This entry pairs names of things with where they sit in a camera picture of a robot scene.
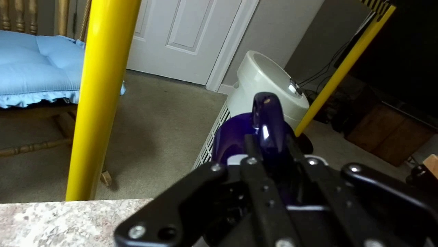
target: yellow bar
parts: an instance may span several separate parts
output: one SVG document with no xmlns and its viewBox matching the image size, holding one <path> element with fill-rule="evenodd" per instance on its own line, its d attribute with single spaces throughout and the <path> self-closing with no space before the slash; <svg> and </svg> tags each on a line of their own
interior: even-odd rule
<svg viewBox="0 0 438 247">
<path fill-rule="evenodd" d="M 140 0 L 93 0 L 65 200 L 93 198 Z"/>
<path fill-rule="evenodd" d="M 351 50 L 346 54 L 346 57 L 339 64 L 338 69 L 331 75 L 327 85 L 323 87 L 323 90 L 317 94 L 309 109 L 302 116 L 301 122 L 294 128 L 297 135 L 301 135 L 303 128 L 312 122 L 313 116 L 317 113 L 317 111 L 324 105 L 327 98 L 331 95 L 331 93 L 336 89 L 336 86 L 340 83 L 340 80 L 344 78 L 344 75 L 350 71 L 355 60 L 361 56 L 361 53 L 366 49 L 369 42 L 375 38 L 375 35 L 380 31 L 380 28 L 384 25 L 384 23 L 388 20 L 388 17 L 395 10 L 394 5 L 390 5 L 388 9 L 384 12 L 384 15 L 379 20 L 372 20 L 369 25 L 365 28 L 365 31 L 361 34 L 361 36 L 357 39 Z"/>
</svg>

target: speckled countertop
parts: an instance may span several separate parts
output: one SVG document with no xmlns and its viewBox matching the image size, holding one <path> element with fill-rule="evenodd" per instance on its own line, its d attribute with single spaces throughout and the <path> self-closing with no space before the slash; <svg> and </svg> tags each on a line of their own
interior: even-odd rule
<svg viewBox="0 0 438 247">
<path fill-rule="evenodd" d="M 0 245 L 113 245 L 116 224 L 149 200 L 0 204 Z"/>
</svg>

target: blue quilted pad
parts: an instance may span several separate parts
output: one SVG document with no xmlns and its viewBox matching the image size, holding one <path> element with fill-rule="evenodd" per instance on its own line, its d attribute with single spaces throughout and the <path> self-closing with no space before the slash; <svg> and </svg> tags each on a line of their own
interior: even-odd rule
<svg viewBox="0 0 438 247">
<path fill-rule="evenodd" d="M 0 30 L 0 106 L 76 102 L 83 53 L 83 42 L 68 36 Z"/>
</svg>

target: floor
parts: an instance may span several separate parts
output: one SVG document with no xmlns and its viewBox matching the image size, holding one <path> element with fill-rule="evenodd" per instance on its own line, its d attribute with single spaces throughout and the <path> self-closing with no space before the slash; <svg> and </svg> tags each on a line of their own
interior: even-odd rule
<svg viewBox="0 0 438 247">
<path fill-rule="evenodd" d="M 105 165 L 119 185 L 97 187 L 97 198 L 153 197 L 187 174 L 224 95 L 171 79 L 127 72 Z M 313 122 L 306 134 L 314 153 L 339 168 L 361 161 L 403 179 L 395 168 L 347 142 L 329 126 Z M 61 137 L 52 120 L 0 119 L 0 148 Z M 62 200 L 67 181 L 65 146 L 0 157 L 0 201 Z"/>
</svg>

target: white container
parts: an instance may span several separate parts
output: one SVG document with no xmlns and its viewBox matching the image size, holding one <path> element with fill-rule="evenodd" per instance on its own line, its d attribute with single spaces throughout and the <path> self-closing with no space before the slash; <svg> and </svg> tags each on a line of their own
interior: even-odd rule
<svg viewBox="0 0 438 247">
<path fill-rule="evenodd" d="M 284 120 L 292 128 L 309 108 L 305 94 L 298 91 L 295 85 L 291 82 L 290 75 L 262 53 L 247 50 L 236 69 L 236 76 L 236 87 L 224 101 L 194 167 L 210 160 L 213 134 L 224 120 L 234 115 L 251 111 L 253 95 L 255 93 L 275 93 L 281 102 Z"/>
</svg>

